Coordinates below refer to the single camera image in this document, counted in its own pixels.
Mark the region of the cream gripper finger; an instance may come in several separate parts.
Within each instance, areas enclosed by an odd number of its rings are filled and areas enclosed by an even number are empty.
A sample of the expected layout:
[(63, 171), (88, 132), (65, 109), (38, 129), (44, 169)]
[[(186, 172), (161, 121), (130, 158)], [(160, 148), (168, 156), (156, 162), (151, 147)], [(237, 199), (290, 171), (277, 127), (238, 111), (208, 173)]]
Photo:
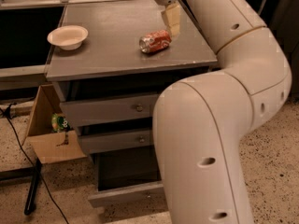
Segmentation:
[(175, 2), (173, 4), (167, 5), (161, 14), (168, 33), (172, 37), (178, 36), (180, 31), (179, 3)]

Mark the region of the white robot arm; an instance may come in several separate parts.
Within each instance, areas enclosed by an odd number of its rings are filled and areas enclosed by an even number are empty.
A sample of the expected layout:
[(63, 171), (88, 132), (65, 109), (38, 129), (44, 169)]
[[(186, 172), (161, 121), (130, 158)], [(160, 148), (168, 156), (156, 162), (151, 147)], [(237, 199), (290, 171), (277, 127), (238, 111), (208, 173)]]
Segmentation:
[(245, 0), (186, 0), (219, 70), (162, 92), (153, 135), (173, 224), (254, 224), (239, 142), (285, 103), (292, 71)]

